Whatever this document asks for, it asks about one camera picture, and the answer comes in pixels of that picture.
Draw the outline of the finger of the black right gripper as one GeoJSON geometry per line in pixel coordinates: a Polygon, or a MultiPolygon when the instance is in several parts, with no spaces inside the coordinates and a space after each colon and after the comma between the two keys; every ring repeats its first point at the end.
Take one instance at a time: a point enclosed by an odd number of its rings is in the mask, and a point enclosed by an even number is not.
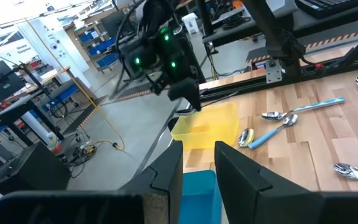
{"type": "Polygon", "coordinates": [[[167,85],[168,82],[166,79],[157,79],[155,81],[151,81],[150,91],[156,95],[160,95],[167,85]]]}
{"type": "Polygon", "coordinates": [[[167,95],[171,101],[185,98],[196,111],[201,111],[200,89],[195,79],[185,78],[170,85],[167,95]]]}

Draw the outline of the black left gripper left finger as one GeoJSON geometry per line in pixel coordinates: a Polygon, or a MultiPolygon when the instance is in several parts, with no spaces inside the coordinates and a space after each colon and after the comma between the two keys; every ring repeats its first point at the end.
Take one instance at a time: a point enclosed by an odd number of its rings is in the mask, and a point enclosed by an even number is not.
{"type": "Polygon", "coordinates": [[[183,186],[183,143],[173,141],[120,190],[129,194],[130,224],[178,224],[183,186]]]}

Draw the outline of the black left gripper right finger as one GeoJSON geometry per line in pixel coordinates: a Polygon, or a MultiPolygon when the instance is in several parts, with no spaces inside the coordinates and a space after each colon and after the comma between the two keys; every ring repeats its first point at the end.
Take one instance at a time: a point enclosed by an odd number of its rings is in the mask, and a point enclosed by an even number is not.
{"type": "Polygon", "coordinates": [[[230,223],[318,224],[321,197],[217,141],[214,161],[230,223]]]}

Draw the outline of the light blue handle spoon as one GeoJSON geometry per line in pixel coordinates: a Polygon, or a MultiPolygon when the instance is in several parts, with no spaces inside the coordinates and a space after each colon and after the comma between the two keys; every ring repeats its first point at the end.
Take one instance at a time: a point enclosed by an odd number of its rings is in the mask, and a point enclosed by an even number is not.
{"type": "Polygon", "coordinates": [[[298,115],[297,114],[290,115],[289,117],[287,117],[287,118],[285,118],[283,120],[283,123],[282,123],[281,126],[269,131],[268,133],[266,133],[262,137],[258,138],[257,140],[254,140],[252,143],[250,143],[248,145],[248,148],[249,149],[256,149],[257,147],[261,146],[263,143],[268,141],[270,138],[272,138],[281,129],[293,126],[297,122],[297,120],[298,120],[298,115]]]}
{"type": "Polygon", "coordinates": [[[334,171],[348,179],[358,180],[358,168],[345,163],[335,163],[333,165],[334,171]]]}

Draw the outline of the blue plastic bin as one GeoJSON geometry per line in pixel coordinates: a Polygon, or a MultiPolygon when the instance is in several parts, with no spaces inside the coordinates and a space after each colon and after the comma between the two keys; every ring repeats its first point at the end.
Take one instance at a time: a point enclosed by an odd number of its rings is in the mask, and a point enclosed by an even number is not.
{"type": "Polygon", "coordinates": [[[213,170],[183,174],[179,224],[221,224],[222,199],[213,170]]]}

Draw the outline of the yellow translucent plastic bin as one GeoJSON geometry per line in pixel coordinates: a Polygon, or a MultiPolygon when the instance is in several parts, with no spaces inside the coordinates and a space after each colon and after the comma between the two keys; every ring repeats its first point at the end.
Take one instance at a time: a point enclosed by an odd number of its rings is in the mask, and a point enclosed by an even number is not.
{"type": "Polygon", "coordinates": [[[174,140],[183,143],[184,150],[211,149],[216,141],[234,145],[238,129],[236,105],[222,103],[207,106],[192,115],[179,117],[171,135],[174,140]]]}

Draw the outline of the white waste bin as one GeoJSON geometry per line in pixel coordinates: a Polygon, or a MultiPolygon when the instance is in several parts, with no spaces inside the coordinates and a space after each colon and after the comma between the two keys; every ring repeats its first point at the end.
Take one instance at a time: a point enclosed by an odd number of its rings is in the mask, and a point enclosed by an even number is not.
{"type": "Polygon", "coordinates": [[[190,35],[196,34],[200,31],[197,24],[197,18],[198,16],[192,12],[186,16],[183,16],[181,19],[190,35]]]}

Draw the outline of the shelf with blue bins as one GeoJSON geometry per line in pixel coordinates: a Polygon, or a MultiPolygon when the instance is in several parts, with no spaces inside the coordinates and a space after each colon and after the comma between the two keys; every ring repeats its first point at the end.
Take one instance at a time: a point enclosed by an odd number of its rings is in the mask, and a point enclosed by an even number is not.
{"type": "Polygon", "coordinates": [[[88,24],[74,29],[74,35],[97,71],[104,74],[105,70],[112,71],[112,65],[116,61],[114,55],[108,54],[115,44],[115,40],[109,36],[102,25],[88,24]]]}

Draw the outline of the white cylinder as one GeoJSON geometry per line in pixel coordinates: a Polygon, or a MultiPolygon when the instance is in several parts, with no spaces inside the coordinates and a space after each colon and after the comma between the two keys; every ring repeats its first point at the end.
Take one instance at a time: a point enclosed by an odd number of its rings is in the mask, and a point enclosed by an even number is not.
{"type": "Polygon", "coordinates": [[[57,136],[53,132],[48,132],[29,111],[22,115],[21,119],[50,151],[57,147],[57,136]]]}

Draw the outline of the wooden top black desk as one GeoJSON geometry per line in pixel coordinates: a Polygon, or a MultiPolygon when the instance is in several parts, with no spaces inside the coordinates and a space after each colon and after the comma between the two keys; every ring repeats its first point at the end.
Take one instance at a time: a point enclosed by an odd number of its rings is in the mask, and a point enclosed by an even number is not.
{"type": "Polygon", "coordinates": [[[4,110],[0,112],[0,123],[7,126],[8,128],[15,133],[17,137],[19,137],[25,144],[28,146],[33,145],[33,142],[14,124],[15,121],[21,119],[21,116],[26,112],[30,112],[31,110],[35,111],[39,118],[48,126],[49,129],[57,136],[58,140],[63,140],[65,137],[60,133],[60,130],[57,129],[56,125],[52,120],[48,119],[45,114],[40,110],[40,108],[32,101],[36,96],[45,93],[47,96],[50,95],[48,90],[40,84],[40,82],[33,76],[32,73],[28,71],[24,64],[20,64],[17,68],[12,69],[14,72],[18,72],[22,70],[28,74],[31,79],[37,84],[37,88],[18,99],[15,103],[11,104],[4,110]]]}

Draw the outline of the grey workbench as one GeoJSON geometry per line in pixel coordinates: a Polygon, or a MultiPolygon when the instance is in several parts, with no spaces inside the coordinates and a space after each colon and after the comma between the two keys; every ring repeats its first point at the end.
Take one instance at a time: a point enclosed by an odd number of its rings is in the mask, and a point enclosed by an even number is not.
{"type": "MultiPolygon", "coordinates": [[[[278,7],[273,11],[274,16],[282,24],[282,27],[291,29],[295,37],[311,35],[358,21],[358,6],[322,19],[315,19],[297,8],[295,0],[267,0],[267,4],[278,7]]],[[[214,46],[218,47],[259,32],[260,29],[255,21],[250,20],[232,29],[215,29],[211,35],[203,37],[203,43],[212,42],[214,46]]]]}

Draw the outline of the black keyboard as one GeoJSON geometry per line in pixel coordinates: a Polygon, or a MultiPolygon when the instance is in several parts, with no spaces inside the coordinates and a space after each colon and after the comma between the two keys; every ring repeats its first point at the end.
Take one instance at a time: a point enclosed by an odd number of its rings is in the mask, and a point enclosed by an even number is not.
{"type": "Polygon", "coordinates": [[[358,6],[358,0],[294,0],[297,7],[315,19],[334,14],[358,6]]]}

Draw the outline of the grey metal bracket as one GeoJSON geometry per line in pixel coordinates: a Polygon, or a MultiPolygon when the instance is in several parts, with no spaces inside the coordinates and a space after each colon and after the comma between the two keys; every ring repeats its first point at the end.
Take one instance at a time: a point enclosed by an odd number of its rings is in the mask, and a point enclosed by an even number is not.
{"type": "Polygon", "coordinates": [[[270,58],[265,64],[265,71],[268,84],[282,81],[282,67],[279,60],[270,58]]]}

